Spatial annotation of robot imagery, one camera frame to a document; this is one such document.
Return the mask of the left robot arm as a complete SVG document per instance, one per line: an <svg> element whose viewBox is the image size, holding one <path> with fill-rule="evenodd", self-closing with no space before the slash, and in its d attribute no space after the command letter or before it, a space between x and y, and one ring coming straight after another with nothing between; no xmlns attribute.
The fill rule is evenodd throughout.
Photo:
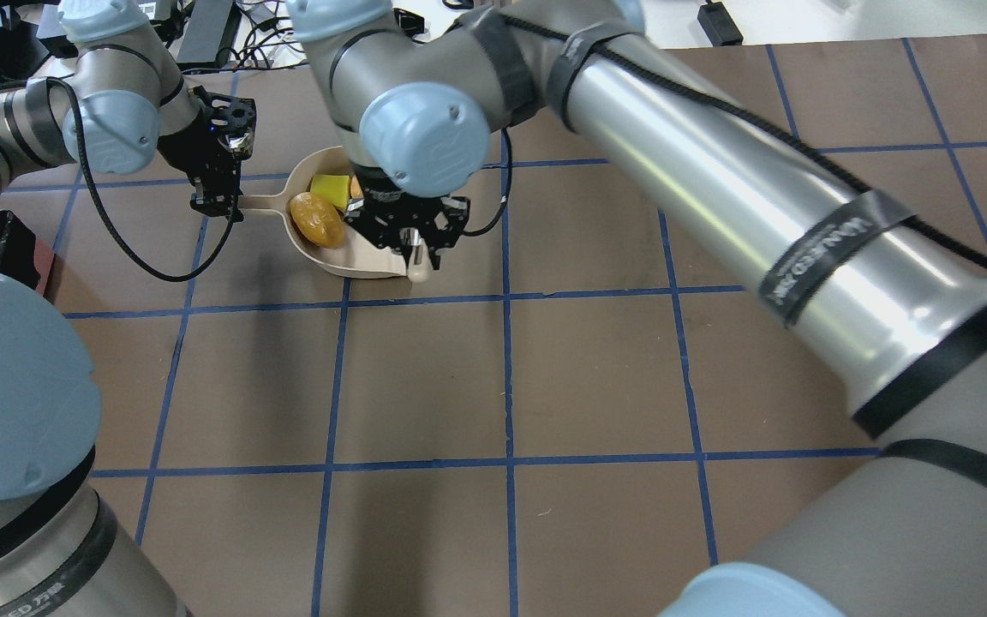
<svg viewBox="0 0 987 617"><path fill-rule="evenodd" d="M80 166L99 218L137 266L172 284L117 233L93 173L135 173L161 155L195 187L193 210L231 228L251 100L185 85L134 1L63 1L78 51L66 78L0 85L0 196L12 181ZM102 399L85 344L31 284L0 273L0 616L188 616L189 608L89 483Z"/></svg>

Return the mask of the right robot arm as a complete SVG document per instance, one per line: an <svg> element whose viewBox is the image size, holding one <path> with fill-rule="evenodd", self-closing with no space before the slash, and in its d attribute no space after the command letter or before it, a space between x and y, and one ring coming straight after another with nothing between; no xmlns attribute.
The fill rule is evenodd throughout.
<svg viewBox="0 0 987 617"><path fill-rule="evenodd" d="M388 1L290 1L342 144L443 198L549 108L840 376L880 453L666 616L987 616L987 256L645 38L636 1L475 9L430 43Z"/></svg>

